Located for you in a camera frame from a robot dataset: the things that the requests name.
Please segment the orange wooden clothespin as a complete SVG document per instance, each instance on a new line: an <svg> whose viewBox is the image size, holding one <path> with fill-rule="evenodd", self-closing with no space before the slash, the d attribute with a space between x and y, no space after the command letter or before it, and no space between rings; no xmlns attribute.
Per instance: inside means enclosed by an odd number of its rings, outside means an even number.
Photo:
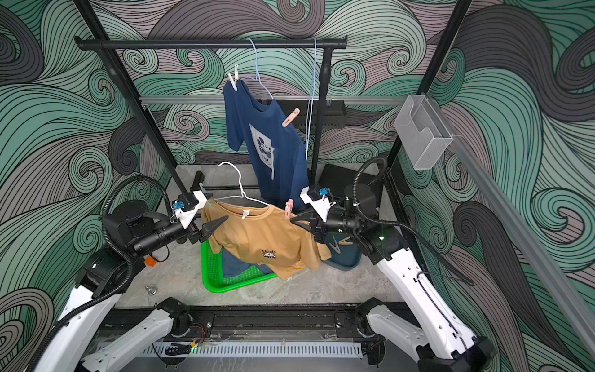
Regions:
<svg viewBox="0 0 595 372"><path fill-rule="evenodd" d="M338 242L339 246L351 246L353 245L352 237L345 237Z"/></svg>

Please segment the light blue t-shirt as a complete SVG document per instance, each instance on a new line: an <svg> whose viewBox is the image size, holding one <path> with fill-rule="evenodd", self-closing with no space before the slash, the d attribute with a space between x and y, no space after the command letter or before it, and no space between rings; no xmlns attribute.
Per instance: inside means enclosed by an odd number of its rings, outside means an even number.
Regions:
<svg viewBox="0 0 595 372"><path fill-rule="evenodd" d="M227 250L222 250L221 258L224 278L238 277L250 268L257 268L263 275L273 274L268 266L243 262Z"/></svg>

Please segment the green clothespin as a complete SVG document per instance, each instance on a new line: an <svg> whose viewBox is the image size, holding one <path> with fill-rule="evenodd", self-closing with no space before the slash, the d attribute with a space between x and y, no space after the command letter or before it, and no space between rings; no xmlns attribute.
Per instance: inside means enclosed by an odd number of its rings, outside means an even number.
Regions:
<svg viewBox="0 0 595 372"><path fill-rule="evenodd" d="M199 191L197 194L198 204L200 208L204 208L209 204L209 200L212 198L213 193L207 192L202 183L198 184Z"/></svg>

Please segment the tan yellow t-shirt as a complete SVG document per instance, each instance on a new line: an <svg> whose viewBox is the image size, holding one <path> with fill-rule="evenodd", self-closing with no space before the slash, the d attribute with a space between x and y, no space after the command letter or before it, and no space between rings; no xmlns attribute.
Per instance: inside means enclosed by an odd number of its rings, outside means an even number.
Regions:
<svg viewBox="0 0 595 372"><path fill-rule="evenodd" d="M225 250L242 262L265 265L281 280L306 268L316 271L332 256L324 243L316 243L276 206L249 208L211 200L201 214L204 223L222 217L227 220L209 238L212 252Z"/></svg>

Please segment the white wire hanger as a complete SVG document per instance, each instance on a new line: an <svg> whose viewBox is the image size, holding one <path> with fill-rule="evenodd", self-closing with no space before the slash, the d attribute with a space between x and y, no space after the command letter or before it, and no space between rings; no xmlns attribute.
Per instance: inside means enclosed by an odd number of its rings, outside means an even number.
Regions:
<svg viewBox="0 0 595 372"><path fill-rule="evenodd" d="M228 192L234 191L234 194L228 193L227 195L218 196L215 201L225 202L234 206L261 208L269 207L270 204L260 200L259 198L249 196L246 193L246 188L243 186L243 175L240 169L235 164L229 161L223 161L218 164L218 168L232 168L237 173L237 186L233 186Z"/></svg>

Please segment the light blue wire hanger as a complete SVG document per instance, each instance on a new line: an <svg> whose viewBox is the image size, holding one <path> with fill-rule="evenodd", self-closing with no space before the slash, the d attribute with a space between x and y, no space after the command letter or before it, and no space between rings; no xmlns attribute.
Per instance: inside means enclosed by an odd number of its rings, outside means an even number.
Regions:
<svg viewBox="0 0 595 372"><path fill-rule="evenodd" d="M313 111L314 111L314 100L315 100L315 93L316 93L316 81L317 81L317 72L318 72L318 41L314 38L313 41L313 64L312 64L312 78L311 78L311 91L310 96L308 99L308 107L306 111L306 119L305 119L305 159L308 161L309 158L309 149L310 149L310 142L311 142L311 123L313 119Z"/></svg>

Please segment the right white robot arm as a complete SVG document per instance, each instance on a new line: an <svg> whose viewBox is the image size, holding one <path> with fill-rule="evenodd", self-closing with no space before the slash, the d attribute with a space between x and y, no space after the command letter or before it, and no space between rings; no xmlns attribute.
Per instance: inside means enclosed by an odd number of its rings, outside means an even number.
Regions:
<svg viewBox="0 0 595 372"><path fill-rule="evenodd" d="M362 255L379 267L415 317L414 322L409 322L377 299L370 299L358 308L356 315L362 337L390 341L412 358L421 371L482 371L495 357L494 344L485 336L477 336L446 304L402 233L407 231L422 243L443 263L452 279L469 286L474 282L409 225L378 219L366 210L370 200L359 192L359 180L371 164L379 167L376 178L383 178L387 160L374 157L367 161L356 172L352 189L340 206L326 188L303 188L300 198L307 208L291 218L291 223L308 231L317 243L324 243L328 233L353 238Z"/></svg>

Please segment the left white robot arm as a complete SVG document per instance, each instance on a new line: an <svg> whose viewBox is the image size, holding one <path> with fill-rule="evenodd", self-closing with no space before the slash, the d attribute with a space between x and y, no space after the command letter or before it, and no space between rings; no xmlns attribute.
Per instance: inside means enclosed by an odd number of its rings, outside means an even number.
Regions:
<svg viewBox="0 0 595 372"><path fill-rule="evenodd" d="M154 184L163 195L167 214L151 211L145 201L129 200L114 207L117 195L129 184ZM174 201L153 178L136 175L118 184L102 206L105 246L92 254L77 273L68 303L57 322L36 348L29 371L119 371L145 347L167 335L185 336L192 317L177 299L159 303L147 318L116 340L105 353L83 353L105 316L146 266L146 258L175 241L204 243L226 217L195 226L198 212L212 194L198 188Z"/></svg>

